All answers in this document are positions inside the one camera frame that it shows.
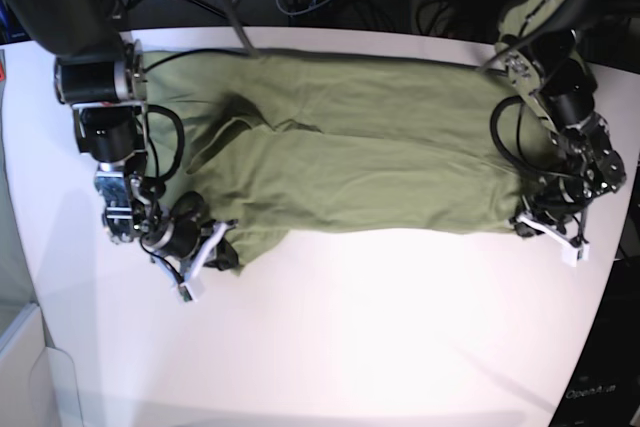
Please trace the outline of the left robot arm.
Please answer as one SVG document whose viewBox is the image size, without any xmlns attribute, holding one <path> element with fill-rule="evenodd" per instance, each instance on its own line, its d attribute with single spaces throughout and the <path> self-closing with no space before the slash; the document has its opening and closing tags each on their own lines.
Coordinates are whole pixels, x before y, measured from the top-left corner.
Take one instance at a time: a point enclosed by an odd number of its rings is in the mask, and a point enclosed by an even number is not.
<svg viewBox="0 0 640 427">
<path fill-rule="evenodd" d="M 607 13 L 613 0 L 508 0 L 498 16 L 494 56 L 515 94 L 500 101 L 490 135 L 501 156 L 537 183 L 523 193 L 509 223 L 523 238 L 546 234 L 581 256 L 586 214 L 597 198 L 626 181 L 607 121 L 596 111 L 597 82 L 578 52 L 579 36 Z M 538 166 L 521 148 L 510 150 L 498 132 L 505 110 L 516 105 L 542 117 L 558 151 L 550 166 Z"/>
</svg>

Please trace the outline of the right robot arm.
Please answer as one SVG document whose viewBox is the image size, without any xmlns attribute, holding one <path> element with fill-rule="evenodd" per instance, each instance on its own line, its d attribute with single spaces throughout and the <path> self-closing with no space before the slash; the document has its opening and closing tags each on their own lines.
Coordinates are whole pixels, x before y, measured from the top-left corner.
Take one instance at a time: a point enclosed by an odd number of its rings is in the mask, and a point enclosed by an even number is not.
<svg viewBox="0 0 640 427">
<path fill-rule="evenodd" d="M 237 253 L 224 238 L 234 222 L 210 219 L 193 191 L 170 209 L 160 203 L 180 167 L 185 129 L 176 113 L 147 102 L 140 47 L 123 40 L 115 25 L 122 1 L 3 1 L 55 57 L 55 94 L 72 110 L 79 151 L 98 164 L 94 184 L 111 240 L 138 242 L 178 283 L 203 267 L 237 267 Z"/>
</svg>

